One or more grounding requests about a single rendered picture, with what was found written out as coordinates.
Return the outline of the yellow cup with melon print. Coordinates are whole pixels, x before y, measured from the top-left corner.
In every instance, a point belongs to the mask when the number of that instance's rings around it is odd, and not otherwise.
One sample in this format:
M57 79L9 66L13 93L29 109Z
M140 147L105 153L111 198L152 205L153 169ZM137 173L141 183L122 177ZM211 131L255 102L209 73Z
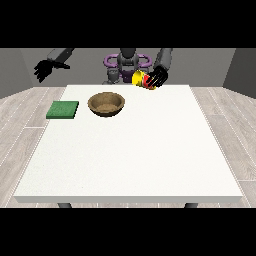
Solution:
M146 88L149 90L155 90L156 87L149 85L148 79L149 79L148 74L146 74L145 72L143 72L141 70L137 70L134 72L134 74L132 76L132 84L134 86L143 87L143 88Z

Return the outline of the green square pad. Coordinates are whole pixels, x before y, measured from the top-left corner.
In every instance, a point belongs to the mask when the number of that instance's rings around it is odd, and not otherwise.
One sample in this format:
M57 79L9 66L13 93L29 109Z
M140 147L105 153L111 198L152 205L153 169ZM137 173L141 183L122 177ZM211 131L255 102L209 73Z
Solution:
M78 106L78 101L54 101L46 114L46 118L73 119Z

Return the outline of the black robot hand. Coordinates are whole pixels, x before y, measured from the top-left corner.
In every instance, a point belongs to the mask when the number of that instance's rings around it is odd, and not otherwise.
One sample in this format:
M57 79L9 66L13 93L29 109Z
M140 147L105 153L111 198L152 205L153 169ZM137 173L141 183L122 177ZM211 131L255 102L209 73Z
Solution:
M161 87L168 79L168 72L162 66L157 66L152 72L149 73L147 80L148 86Z
M60 63L51 60L42 60L34 68L34 75L37 77L39 82L42 82L46 77L52 73L52 69L69 69L70 66L65 63Z

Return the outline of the brown wooden bowl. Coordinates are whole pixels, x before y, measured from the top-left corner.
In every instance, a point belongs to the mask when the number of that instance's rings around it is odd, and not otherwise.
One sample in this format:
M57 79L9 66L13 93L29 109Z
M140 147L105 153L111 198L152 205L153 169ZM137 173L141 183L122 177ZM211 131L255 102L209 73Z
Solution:
M125 99L118 93L101 92L88 100L89 109L100 117L117 115L125 105Z

